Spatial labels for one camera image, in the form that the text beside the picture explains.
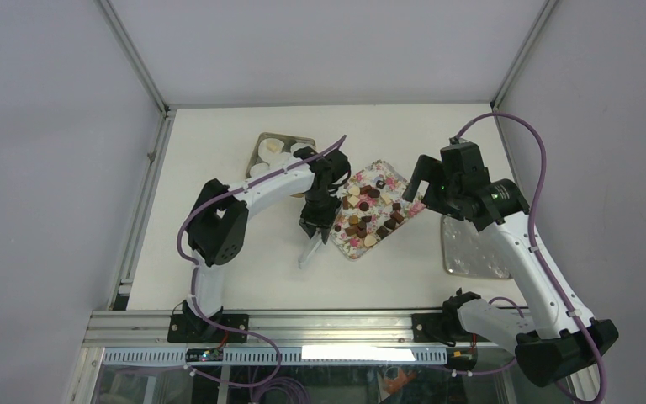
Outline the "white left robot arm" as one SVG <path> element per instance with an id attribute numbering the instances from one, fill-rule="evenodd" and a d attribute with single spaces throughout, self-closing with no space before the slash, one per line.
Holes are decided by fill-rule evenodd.
<path id="1" fill-rule="evenodd" d="M 181 224 L 177 252 L 193 265 L 193 277 L 183 318 L 188 332 L 200 342 L 228 330 L 221 319 L 224 266 L 243 248 L 248 221 L 293 194 L 304 196 L 299 226 L 310 240 L 302 260 L 328 242 L 342 200 L 337 190 L 350 178 L 351 166 L 339 145 L 321 153 L 306 146 L 281 168 L 238 184 L 209 180 Z"/>

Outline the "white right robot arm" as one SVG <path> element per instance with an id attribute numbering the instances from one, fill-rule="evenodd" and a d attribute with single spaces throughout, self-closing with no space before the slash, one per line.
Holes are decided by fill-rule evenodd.
<path id="1" fill-rule="evenodd" d="M 419 156 L 404 200 L 412 201 L 423 182 L 428 187 L 421 202 L 427 209 L 472 224 L 507 260 L 531 316 L 515 316 L 477 293 L 458 290 L 442 303 L 441 312 L 414 318 L 415 340 L 452 347 L 479 335 L 513 354 L 538 387 L 597 364 L 619 331 L 612 320 L 596 318 L 552 259 L 538 258 L 541 238 L 516 184 L 508 178 L 491 181 L 473 142 L 443 147 L 439 158 Z"/>

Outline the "silver metal tongs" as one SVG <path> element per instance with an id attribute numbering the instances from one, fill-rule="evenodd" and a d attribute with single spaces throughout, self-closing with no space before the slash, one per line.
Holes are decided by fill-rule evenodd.
<path id="1" fill-rule="evenodd" d="M 316 231 L 314 235 L 307 241 L 303 252 L 299 255 L 298 258 L 298 268 L 300 270 L 305 270 L 310 265 L 311 259 L 314 257 L 316 252 L 324 245 L 322 232 L 320 230 Z"/>

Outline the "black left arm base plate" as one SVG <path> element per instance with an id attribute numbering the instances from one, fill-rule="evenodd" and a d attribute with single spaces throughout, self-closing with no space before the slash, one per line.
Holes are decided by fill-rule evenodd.
<path id="1" fill-rule="evenodd" d="M 170 316 L 167 330 L 169 343 L 210 343 L 218 344 L 227 338 L 228 343 L 246 343 L 248 336 L 241 331 L 249 329 L 250 316 L 247 314 L 220 314 L 215 320 L 222 326 L 235 328 L 237 332 L 226 331 L 209 325 L 192 313 Z"/>

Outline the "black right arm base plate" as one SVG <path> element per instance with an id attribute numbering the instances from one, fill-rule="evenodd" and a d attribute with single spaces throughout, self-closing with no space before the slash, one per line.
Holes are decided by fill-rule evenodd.
<path id="1" fill-rule="evenodd" d="M 442 312 L 413 313 L 410 316 L 415 343 L 442 343 L 454 347 L 457 343 L 471 343 L 470 332 Z"/>

